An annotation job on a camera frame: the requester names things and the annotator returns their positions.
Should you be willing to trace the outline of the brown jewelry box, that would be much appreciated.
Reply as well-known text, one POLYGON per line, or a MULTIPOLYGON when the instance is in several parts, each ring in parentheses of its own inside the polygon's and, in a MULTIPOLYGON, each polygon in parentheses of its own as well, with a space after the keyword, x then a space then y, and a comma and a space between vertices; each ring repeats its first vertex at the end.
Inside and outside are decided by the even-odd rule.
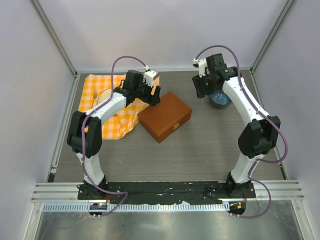
POLYGON ((161 143, 185 124, 191 115, 192 108, 169 91, 160 98, 160 103, 146 107, 137 117, 156 142, 161 143))

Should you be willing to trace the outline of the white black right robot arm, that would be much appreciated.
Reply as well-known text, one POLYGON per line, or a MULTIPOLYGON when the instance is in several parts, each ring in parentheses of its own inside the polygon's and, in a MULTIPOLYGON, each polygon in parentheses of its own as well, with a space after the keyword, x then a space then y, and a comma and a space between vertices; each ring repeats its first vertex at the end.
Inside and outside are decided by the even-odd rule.
POLYGON ((244 129, 238 138, 240 155, 235 167, 228 173, 226 193, 238 197, 249 188, 251 175, 259 161, 277 143, 281 121, 278 116, 270 116, 256 101, 246 86, 241 72, 236 66, 228 67, 222 54, 214 54, 202 59, 193 59, 192 65, 198 75, 192 78, 199 99, 223 91, 240 114, 244 129))

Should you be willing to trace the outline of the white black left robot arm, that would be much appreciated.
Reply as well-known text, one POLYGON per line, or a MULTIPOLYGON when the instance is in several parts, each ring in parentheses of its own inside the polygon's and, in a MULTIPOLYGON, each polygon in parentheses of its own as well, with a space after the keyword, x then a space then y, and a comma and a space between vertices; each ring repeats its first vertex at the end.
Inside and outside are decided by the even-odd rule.
POLYGON ((77 186, 80 200, 100 200, 109 194, 99 160, 102 126, 136 99, 150 106, 160 103, 161 88, 156 84, 158 76, 158 72, 150 69, 145 72, 129 70, 118 86, 111 87, 107 99, 85 112, 72 114, 67 144, 80 160, 84 173, 83 183, 77 186))

